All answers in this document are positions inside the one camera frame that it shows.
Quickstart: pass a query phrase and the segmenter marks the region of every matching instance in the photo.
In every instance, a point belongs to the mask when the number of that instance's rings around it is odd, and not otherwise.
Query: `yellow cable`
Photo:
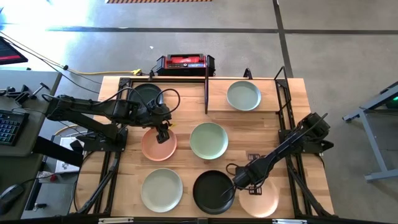
[[[134,74],[134,71],[80,72],[70,68],[68,70],[80,75],[104,75],[104,74],[122,74],[122,73]]]
[[[66,130],[68,128],[74,128],[74,127],[77,127],[77,126],[78,126],[77,124],[73,124],[73,125],[69,125],[68,127],[61,128],[54,135],[59,135],[62,131]]]

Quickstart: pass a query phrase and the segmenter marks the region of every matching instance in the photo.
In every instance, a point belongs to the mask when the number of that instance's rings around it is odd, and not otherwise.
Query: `wooden table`
[[[99,100],[105,100],[118,90],[121,77],[104,77]],[[220,97],[223,90],[239,78],[209,81],[209,111],[205,114],[204,87],[202,83],[157,83],[161,89],[175,88],[181,95],[179,108],[172,113],[171,123],[175,124],[172,131],[177,135],[177,150],[162,162],[148,160],[141,152],[141,137],[147,129],[129,127],[129,137],[119,166],[115,189],[112,216],[129,217],[218,217],[218,218],[251,218],[240,206],[238,192],[232,207],[220,215],[209,215],[201,211],[192,197],[192,188],[197,177],[207,170],[220,170],[225,173],[225,167],[233,162],[240,166],[247,164],[248,153],[268,154],[279,145],[277,132],[280,129],[276,111],[279,109],[275,83],[269,78],[259,78],[256,83],[262,92],[262,103],[257,111],[240,112],[229,106],[217,105],[216,100],[226,101],[226,96]],[[304,80],[289,79],[292,95],[292,107],[295,122],[300,121],[310,112]],[[165,93],[165,103],[171,109],[177,103],[177,97],[171,91]],[[104,117],[96,116],[102,123],[110,123]],[[218,159],[206,161],[200,159],[190,149],[190,133],[202,122],[212,121],[221,125],[228,133],[227,151]],[[77,183],[76,202],[80,208],[91,196],[98,185],[103,164],[103,152],[96,152],[84,163]],[[307,185],[325,210],[333,213],[330,193],[322,162],[314,155],[303,154],[303,164]],[[166,167],[179,174],[183,182],[183,196],[180,203],[166,213],[155,213],[145,207],[141,200],[141,185],[147,175],[155,169]],[[280,199],[277,210],[272,218],[293,218],[294,211],[290,196],[289,180],[285,160],[278,162],[271,171],[270,180],[279,189]],[[303,208],[303,198],[298,189],[300,207]],[[108,189],[104,191],[102,207],[106,204]]]

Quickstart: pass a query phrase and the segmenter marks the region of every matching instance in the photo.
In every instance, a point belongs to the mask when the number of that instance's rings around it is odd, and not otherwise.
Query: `computer monitor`
[[[0,65],[27,62],[27,58],[0,37]]]

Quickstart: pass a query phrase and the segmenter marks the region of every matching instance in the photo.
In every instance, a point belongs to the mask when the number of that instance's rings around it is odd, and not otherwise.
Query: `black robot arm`
[[[78,139],[89,141],[107,141],[116,143],[123,141],[123,134],[116,124],[156,128],[159,143],[169,139],[167,132],[169,120],[172,119],[166,104],[156,104],[154,100],[139,108],[138,102],[128,100],[93,101],[82,100],[67,95],[50,97],[46,117],[52,121],[70,121],[87,128],[93,134],[79,136]],[[93,114],[107,117],[116,124],[101,124],[84,114]]]
[[[234,185],[237,189],[244,189],[248,185],[257,185],[265,181],[274,165],[284,157],[303,151],[306,145],[317,147],[321,153],[331,147],[333,143],[323,140],[327,136],[330,126],[323,120],[327,114],[320,117],[317,113],[307,115],[298,126],[286,136],[286,140],[266,156],[261,156],[244,167],[236,168]]]

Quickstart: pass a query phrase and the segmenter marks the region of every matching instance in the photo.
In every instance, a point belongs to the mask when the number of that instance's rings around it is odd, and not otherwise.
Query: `black keyboard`
[[[15,146],[29,113],[0,110],[0,145]]]

